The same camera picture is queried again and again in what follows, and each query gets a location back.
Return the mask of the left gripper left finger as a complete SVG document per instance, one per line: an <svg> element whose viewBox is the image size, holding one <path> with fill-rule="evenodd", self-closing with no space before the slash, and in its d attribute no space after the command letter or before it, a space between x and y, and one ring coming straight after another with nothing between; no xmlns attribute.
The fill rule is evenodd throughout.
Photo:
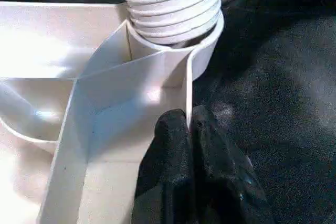
<svg viewBox="0 0 336 224"><path fill-rule="evenodd" d="M195 222L190 133L181 109L165 112L156 122L139 166L131 222Z"/></svg>

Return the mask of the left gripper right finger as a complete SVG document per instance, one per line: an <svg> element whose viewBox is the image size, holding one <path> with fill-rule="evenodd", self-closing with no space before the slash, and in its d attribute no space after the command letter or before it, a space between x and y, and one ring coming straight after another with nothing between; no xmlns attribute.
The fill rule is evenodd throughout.
<svg viewBox="0 0 336 224"><path fill-rule="evenodd" d="M195 107L190 130L200 223L274 223L250 159L214 114Z"/></svg>

